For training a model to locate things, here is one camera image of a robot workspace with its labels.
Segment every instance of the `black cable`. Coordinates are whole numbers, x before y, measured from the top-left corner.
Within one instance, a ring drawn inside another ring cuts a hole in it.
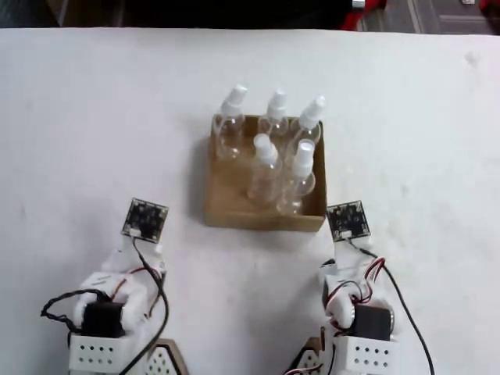
[[[77,328],[77,326],[75,326],[75,323],[73,323],[73,321],[70,318],[68,318],[67,315],[65,314],[54,315],[48,312],[48,309],[50,309],[52,305],[54,305],[59,301],[62,301],[63,299],[71,298],[74,297],[75,295],[84,295],[85,293],[93,293],[97,295],[98,301],[111,301],[111,298],[104,291],[100,291],[98,289],[82,289],[79,291],[68,291],[67,293],[63,293],[59,297],[50,299],[41,310],[40,316],[45,316],[50,320],[55,320],[57,322],[65,323],[70,332],[75,334],[80,333],[80,328]]]
[[[158,332],[155,334],[155,336],[147,343],[147,345],[137,354],[134,359],[130,361],[130,363],[119,373],[119,375],[125,375],[128,373],[132,367],[134,367],[137,362],[141,360],[144,354],[146,354],[152,347],[153,345],[158,341],[160,335],[163,332],[163,328],[165,328],[166,322],[169,319],[169,302],[166,299],[166,294],[165,291],[163,290],[162,286],[162,281],[156,277],[155,271],[151,266],[146,262],[146,259],[144,259],[144,256],[142,256],[141,252],[139,251],[138,247],[135,244],[135,237],[132,238],[132,245],[135,248],[135,251],[139,255],[139,258],[141,259],[142,266],[148,271],[148,273],[151,275],[153,280],[155,281],[156,286],[158,287],[158,292],[160,293],[160,297],[162,298],[163,302],[165,303],[165,317],[163,318],[163,322],[161,327],[158,329]]]
[[[331,345],[331,362],[330,362],[330,368],[328,369],[327,375],[331,374],[331,369],[334,367],[334,359],[335,359],[335,344]]]
[[[353,248],[355,248],[356,250],[359,250],[362,254],[371,256],[372,258],[378,258],[378,255],[366,250],[365,248],[360,248],[359,246],[354,245],[350,238],[347,239],[347,242]],[[385,264],[384,264],[384,270],[387,273],[387,275],[389,276],[389,279],[391,280],[392,284],[394,285],[394,289],[396,290],[396,293],[398,294],[399,301],[401,301],[401,305],[403,306],[403,309],[405,310],[405,313],[408,317],[408,320],[412,324],[412,327],[415,330],[415,333],[418,336],[420,343],[422,344],[423,351],[425,352],[425,356],[427,357],[427,362],[429,363],[430,375],[434,375],[434,365],[432,363],[432,358],[430,357],[429,348],[427,347],[427,344],[425,343],[425,340],[423,339],[423,336],[420,333],[419,328],[416,326],[415,320],[413,320],[412,314],[410,313],[408,306],[405,303],[405,299],[403,298],[403,294],[399,290],[399,286],[398,286],[398,283],[396,282],[396,279],[392,276],[392,273],[385,266]]]

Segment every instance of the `perforated white plate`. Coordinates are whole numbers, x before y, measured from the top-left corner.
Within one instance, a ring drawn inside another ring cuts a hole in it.
[[[163,346],[157,346],[149,357],[146,364],[146,375],[180,375],[175,366],[170,353]]]

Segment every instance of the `brown cardboard tray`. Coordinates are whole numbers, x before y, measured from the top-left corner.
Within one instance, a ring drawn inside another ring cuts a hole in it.
[[[323,132],[314,152],[313,171],[316,186],[305,197],[303,215],[280,215],[274,207],[262,209],[247,197],[250,164],[254,155],[253,138],[257,134],[257,116],[246,116],[241,157],[236,161],[219,161],[215,153],[215,136],[209,139],[209,178],[205,201],[205,222],[211,227],[252,230],[297,230],[317,232],[327,210],[327,182]]]

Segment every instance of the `electrical wire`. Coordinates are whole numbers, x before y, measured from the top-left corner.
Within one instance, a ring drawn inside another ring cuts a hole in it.
[[[353,280],[347,280],[347,281],[344,281],[342,283],[340,283],[327,297],[327,305],[325,306],[325,310],[328,310],[328,305],[334,300],[334,297],[335,295],[338,293],[338,291],[341,290],[342,287],[344,287],[345,285],[347,284],[354,284],[357,288],[358,288],[358,291],[359,291],[359,297],[358,296],[353,296],[355,298],[355,301],[354,302],[358,302],[358,301],[362,301],[363,300],[363,291],[361,290],[361,287],[359,286],[358,283],[356,283],[355,281]]]
[[[290,371],[287,371],[284,375],[296,375],[297,373],[311,373],[312,371],[319,370],[323,364],[319,364],[318,366],[314,367],[306,367],[303,369],[293,369]]]
[[[385,264],[385,258],[376,258],[375,260],[373,260],[370,263],[370,265],[366,268],[365,279],[368,280],[370,278],[370,273],[375,269],[376,266],[378,266],[377,270],[375,271],[375,274],[372,277],[373,281],[377,280],[377,276],[378,276],[380,270],[382,270],[382,268],[384,268],[384,264]]]
[[[75,323],[73,323],[73,321],[70,318],[68,318],[67,315],[65,314],[54,315],[48,312],[48,309],[50,309],[55,303],[62,301],[63,299],[71,298],[74,297],[75,295],[84,295],[86,293],[92,293],[94,295],[97,295],[98,301],[111,301],[111,298],[104,291],[100,291],[98,289],[81,289],[78,291],[68,291],[67,293],[61,294],[59,297],[55,297],[48,300],[48,302],[42,308],[40,316],[45,316],[50,320],[55,320],[57,322],[65,323],[65,325],[68,327],[68,330],[70,330],[71,333],[75,334],[80,333],[80,328],[77,328]]]
[[[143,349],[134,357],[134,359],[132,359],[130,363],[122,371],[120,371],[119,375],[125,375],[126,373],[128,373],[132,369],[132,367],[134,367],[141,360],[143,355],[146,354],[154,346],[154,344],[158,341],[160,335],[162,334],[163,328],[165,328],[166,322],[169,319],[169,302],[166,298],[165,291],[163,290],[162,281],[155,275],[155,271],[153,270],[153,268],[151,268],[148,262],[146,262],[146,259],[144,259],[144,256],[142,256],[141,252],[135,244],[135,237],[132,237],[132,245],[134,246],[137,255],[139,255],[142,266],[148,271],[148,273],[155,281],[156,286],[158,287],[160,297],[162,298],[163,303],[165,303],[165,316],[163,318],[162,325],[158,329],[158,332],[156,332],[155,336],[153,336],[149,343],[147,343],[146,346],[143,347]]]
[[[360,248],[359,246],[354,245],[354,243],[352,242],[352,240],[350,238],[348,238],[346,241],[353,248],[355,248],[356,250],[360,251],[362,254],[371,256],[372,258],[378,258],[378,255],[372,253],[371,251],[366,250],[365,248]],[[408,306],[406,305],[405,299],[403,298],[403,295],[401,293],[401,290],[399,289],[399,286],[398,286],[398,283],[396,282],[396,279],[394,278],[394,276],[392,276],[392,273],[385,266],[385,264],[383,265],[383,268],[384,268],[384,271],[386,272],[386,274],[389,276],[389,279],[391,280],[392,284],[394,285],[396,293],[398,294],[398,297],[399,297],[399,301],[401,302],[401,305],[403,306],[403,309],[405,310],[405,313],[406,313],[406,315],[408,317],[408,320],[412,324],[412,327],[413,327],[413,329],[414,329],[414,331],[416,333],[416,336],[420,340],[420,344],[422,344],[423,351],[425,352],[425,356],[427,357],[427,362],[429,363],[429,372],[430,372],[430,375],[434,375],[435,374],[435,372],[434,372],[434,364],[432,363],[432,358],[430,357],[429,348],[427,347],[427,344],[426,344],[425,340],[423,339],[423,336],[420,333],[420,330],[419,330],[418,326],[416,325],[415,320],[413,319],[412,314],[411,314],[411,312],[408,309]]]
[[[156,273],[156,276],[157,277],[163,277],[163,276],[160,276],[159,272],[155,269],[153,269]],[[140,268],[136,268],[135,270],[131,270],[131,271],[128,271],[127,273],[129,275],[133,275],[134,273],[137,273],[137,272],[141,272],[141,271],[147,271],[147,269],[145,267],[140,267]],[[127,282],[127,279],[123,279],[121,280],[118,285],[116,286],[116,289],[115,291],[112,293],[111,295],[111,299],[114,300],[116,295],[118,294],[118,291],[121,289],[121,287]],[[156,295],[156,298],[155,298],[155,301],[153,302],[153,305],[151,307],[151,310],[150,310],[150,313],[149,313],[149,316],[151,316],[151,311],[152,311],[152,308],[156,305],[157,301],[159,300],[159,293]]]
[[[331,361],[330,361],[330,368],[328,369],[327,375],[330,375],[331,369],[334,368],[334,359],[335,359],[335,344],[331,345]]]

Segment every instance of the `dark floor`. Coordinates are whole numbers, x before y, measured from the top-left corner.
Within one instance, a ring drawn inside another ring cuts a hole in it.
[[[500,34],[500,17],[486,19],[475,5],[460,0],[388,0],[385,10],[365,16],[363,31],[417,34]]]
[[[133,20],[137,19],[138,6],[144,5],[144,2],[122,1],[128,6],[124,6],[120,24],[137,26]],[[157,26],[153,18],[157,19],[158,13],[154,14],[151,19],[143,17],[138,26]],[[0,0],[0,27],[57,27],[57,22],[45,0]],[[387,8],[365,16],[358,24],[358,30],[418,34],[500,34],[500,15],[492,15],[486,19],[478,4],[463,5],[460,0],[387,0]]]

